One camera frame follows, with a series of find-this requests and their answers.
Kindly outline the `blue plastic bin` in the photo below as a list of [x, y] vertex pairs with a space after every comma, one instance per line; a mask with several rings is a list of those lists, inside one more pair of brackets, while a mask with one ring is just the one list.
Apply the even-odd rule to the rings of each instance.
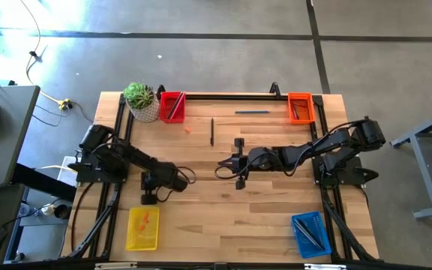
[[[315, 235], [317, 241], [324, 246], [323, 250], [318, 249], [312, 245], [296, 228], [295, 220], [299, 219], [309, 228], [309, 230]], [[323, 223], [323, 219], [318, 211], [312, 211], [304, 214], [297, 214], [291, 217], [291, 225], [293, 234], [295, 236], [296, 243], [298, 245], [299, 253], [304, 259], [310, 259], [314, 257], [321, 257], [330, 255], [332, 248], [329, 242], [326, 228]]]

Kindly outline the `succulent in white patterned pot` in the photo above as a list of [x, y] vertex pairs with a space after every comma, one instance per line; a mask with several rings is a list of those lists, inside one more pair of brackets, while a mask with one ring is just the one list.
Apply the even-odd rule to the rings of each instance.
[[159, 119], [160, 102], [151, 86], [132, 82], [123, 90], [123, 96], [137, 121], [149, 123]]

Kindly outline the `black cup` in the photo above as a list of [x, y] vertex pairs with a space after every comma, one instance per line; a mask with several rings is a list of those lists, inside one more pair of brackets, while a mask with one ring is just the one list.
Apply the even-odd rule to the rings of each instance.
[[71, 216], [72, 208], [69, 205], [58, 205], [55, 207], [54, 215], [56, 218], [61, 220], [68, 220]]

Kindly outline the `silver metal bracket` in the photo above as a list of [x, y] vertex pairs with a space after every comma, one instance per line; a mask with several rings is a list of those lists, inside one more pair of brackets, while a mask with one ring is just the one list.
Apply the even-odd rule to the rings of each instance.
[[347, 270], [345, 265], [305, 263], [304, 270]]
[[138, 269], [136, 262], [102, 262], [96, 263], [94, 270], [131, 270]]

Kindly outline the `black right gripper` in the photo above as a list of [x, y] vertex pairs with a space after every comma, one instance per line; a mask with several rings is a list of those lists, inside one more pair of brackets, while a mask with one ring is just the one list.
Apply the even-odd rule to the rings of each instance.
[[242, 190], [246, 187], [246, 180], [249, 172], [252, 170], [270, 170], [276, 163], [277, 152], [266, 147], [252, 148], [247, 155], [243, 154], [245, 140], [236, 138], [234, 140], [237, 153], [232, 157], [222, 160], [218, 163], [219, 167], [234, 169], [237, 176], [235, 189]]

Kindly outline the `grey desk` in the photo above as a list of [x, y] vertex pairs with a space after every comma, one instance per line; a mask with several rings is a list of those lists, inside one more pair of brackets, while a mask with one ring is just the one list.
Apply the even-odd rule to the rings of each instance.
[[0, 87], [0, 186], [12, 179], [40, 90], [37, 85]]

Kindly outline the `yellow plastic bin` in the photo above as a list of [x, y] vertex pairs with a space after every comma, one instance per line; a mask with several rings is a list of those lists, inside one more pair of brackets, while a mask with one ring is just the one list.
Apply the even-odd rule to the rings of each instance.
[[[148, 223], [143, 217], [149, 213]], [[160, 209], [158, 207], [135, 207], [129, 212], [126, 251], [155, 251], [158, 247]], [[145, 224], [143, 231], [140, 225]]]

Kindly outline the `black aluminium table frame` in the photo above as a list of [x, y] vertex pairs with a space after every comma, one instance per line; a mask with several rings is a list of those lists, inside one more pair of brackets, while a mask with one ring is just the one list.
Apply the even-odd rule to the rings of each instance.
[[[123, 119], [121, 133], [143, 152], [189, 168], [196, 182], [181, 193], [161, 190], [157, 249], [126, 251], [129, 212], [140, 204], [140, 169], [131, 167], [121, 191], [109, 258], [112, 261], [204, 263], [299, 263], [302, 257], [290, 218], [321, 212], [320, 190], [310, 162], [293, 177], [253, 172], [244, 190], [215, 177], [218, 162], [235, 150], [242, 137], [247, 149], [300, 145], [323, 134], [320, 125], [290, 124], [287, 102], [273, 94], [188, 93], [181, 124], [129, 122], [119, 112], [120, 95], [104, 91], [95, 113], [98, 124]], [[267, 114], [235, 111], [268, 110]], [[214, 146], [210, 143], [214, 119]]]

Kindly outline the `orange plastic bin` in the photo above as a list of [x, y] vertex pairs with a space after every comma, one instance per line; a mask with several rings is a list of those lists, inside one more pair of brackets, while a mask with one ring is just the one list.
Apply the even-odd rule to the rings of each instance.
[[[314, 101], [311, 93], [295, 92], [287, 94], [289, 123], [292, 125], [309, 125], [315, 122]], [[299, 120], [294, 118], [292, 103], [308, 105], [308, 108], [297, 107]]]

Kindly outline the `purple pen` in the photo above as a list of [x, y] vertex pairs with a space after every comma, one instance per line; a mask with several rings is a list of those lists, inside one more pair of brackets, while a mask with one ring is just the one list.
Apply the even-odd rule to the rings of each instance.
[[316, 248], [320, 248], [320, 243], [316, 240], [313, 233], [307, 228], [307, 226], [299, 219], [295, 220], [296, 228], [301, 232], [301, 234]]

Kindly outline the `red plastic bin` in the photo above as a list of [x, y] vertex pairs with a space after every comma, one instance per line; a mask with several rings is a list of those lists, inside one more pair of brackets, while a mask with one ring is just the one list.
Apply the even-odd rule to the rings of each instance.
[[169, 115], [172, 111], [173, 105], [179, 96], [180, 91], [166, 91], [161, 94], [160, 97], [160, 120], [167, 124], [182, 123], [185, 120], [185, 98], [186, 93], [180, 104], [180, 107], [176, 111], [174, 118], [169, 119]]

